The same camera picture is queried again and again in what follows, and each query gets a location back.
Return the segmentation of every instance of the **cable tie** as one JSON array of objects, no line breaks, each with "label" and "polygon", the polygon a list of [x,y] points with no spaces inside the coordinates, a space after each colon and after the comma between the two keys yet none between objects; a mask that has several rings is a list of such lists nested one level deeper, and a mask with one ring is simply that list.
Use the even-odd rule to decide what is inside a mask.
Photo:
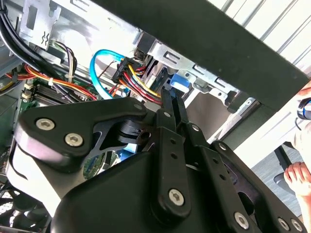
[{"label": "cable tie", "polygon": [[50,80],[49,80],[49,86],[53,86],[53,78],[50,78]]},{"label": "cable tie", "polygon": [[65,78],[66,78],[66,79],[73,79],[74,76],[73,76],[73,75],[69,75],[69,74],[67,73],[67,74],[65,74]]}]

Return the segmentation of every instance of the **fan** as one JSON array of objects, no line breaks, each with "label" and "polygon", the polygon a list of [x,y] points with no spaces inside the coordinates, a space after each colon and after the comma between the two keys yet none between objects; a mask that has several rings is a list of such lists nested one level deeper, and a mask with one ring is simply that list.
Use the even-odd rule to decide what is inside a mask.
[{"label": "fan", "polygon": [[9,182],[1,188],[0,209],[11,209],[0,214],[0,226],[19,230],[42,232],[47,225],[49,214],[41,202],[15,189]]}]

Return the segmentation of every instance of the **finger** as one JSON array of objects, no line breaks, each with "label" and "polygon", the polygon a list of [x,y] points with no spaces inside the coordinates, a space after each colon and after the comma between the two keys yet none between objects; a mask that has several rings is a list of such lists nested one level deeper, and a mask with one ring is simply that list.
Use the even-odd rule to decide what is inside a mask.
[{"label": "finger", "polygon": [[302,99],[311,96],[311,82],[308,82],[296,95],[298,98]]},{"label": "finger", "polygon": [[300,164],[300,169],[305,180],[311,183],[311,174],[304,162]]},{"label": "finger", "polygon": [[289,174],[289,176],[290,176],[292,181],[296,181],[297,180],[296,174],[294,172],[294,165],[293,164],[291,164],[288,167],[288,174]]},{"label": "finger", "polygon": [[302,175],[300,164],[301,164],[301,162],[294,163],[294,165],[293,165],[293,170],[294,170],[294,172],[295,172],[295,175],[296,175],[296,177],[297,177],[297,180],[298,180],[298,181],[304,181],[305,178],[304,178],[304,176]]},{"label": "finger", "polygon": [[292,183],[292,179],[290,178],[290,175],[288,174],[288,168],[284,172],[284,180],[288,185]]}]

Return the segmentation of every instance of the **screw head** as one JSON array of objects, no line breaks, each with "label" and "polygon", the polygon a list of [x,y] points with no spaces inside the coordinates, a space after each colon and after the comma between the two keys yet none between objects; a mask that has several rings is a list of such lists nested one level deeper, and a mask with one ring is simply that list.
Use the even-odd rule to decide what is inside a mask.
[{"label": "screw head", "polygon": [[181,194],[181,192],[174,188],[169,191],[169,198],[175,205],[178,206],[182,206],[185,202],[184,196]]},{"label": "screw head", "polygon": [[167,112],[164,112],[164,115],[167,116],[167,117],[171,117],[171,115]]},{"label": "screw head", "polygon": [[76,133],[69,133],[65,136],[65,142],[71,147],[79,147],[83,143],[83,138]]},{"label": "screw head", "polygon": [[195,131],[199,131],[199,127],[197,127],[196,125],[192,125],[192,128],[195,130]]},{"label": "screw head", "polygon": [[47,118],[41,118],[35,122],[35,125],[41,130],[52,130],[55,128],[55,124],[53,121]]},{"label": "screw head", "polygon": [[138,103],[134,104],[134,107],[136,107],[139,110],[142,110],[142,106],[140,104],[138,104]]},{"label": "screw head", "polygon": [[219,143],[219,147],[220,147],[221,149],[223,149],[223,150],[227,150],[227,148],[225,147],[225,145],[222,144],[222,143]]},{"label": "screw head", "polygon": [[245,230],[249,228],[249,223],[243,214],[241,214],[240,212],[235,212],[234,218],[240,227],[242,227]]},{"label": "screw head", "polygon": [[297,229],[297,231],[302,232],[301,225],[295,219],[291,219],[291,221],[292,221],[292,224],[294,225],[294,227]]},{"label": "screw head", "polygon": [[288,224],[282,219],[282,218],[278,218],[278,222],[280,223],[280,225],[287,231],[290,230],[290,227],[288,226]]}]

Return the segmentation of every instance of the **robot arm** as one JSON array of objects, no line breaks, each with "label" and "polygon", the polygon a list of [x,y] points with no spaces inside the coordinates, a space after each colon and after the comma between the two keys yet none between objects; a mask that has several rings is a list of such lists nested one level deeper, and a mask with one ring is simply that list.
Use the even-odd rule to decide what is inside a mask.
[{"label": "robot arm", "polygon": [[[83,179],[85,159],[128,143],[135,156]],[[206,142],[174,91],[156,113],[133,98],[30,109],[9,161],[8,179],[43,202],[52,232],[306,232],[226,144]]]}]

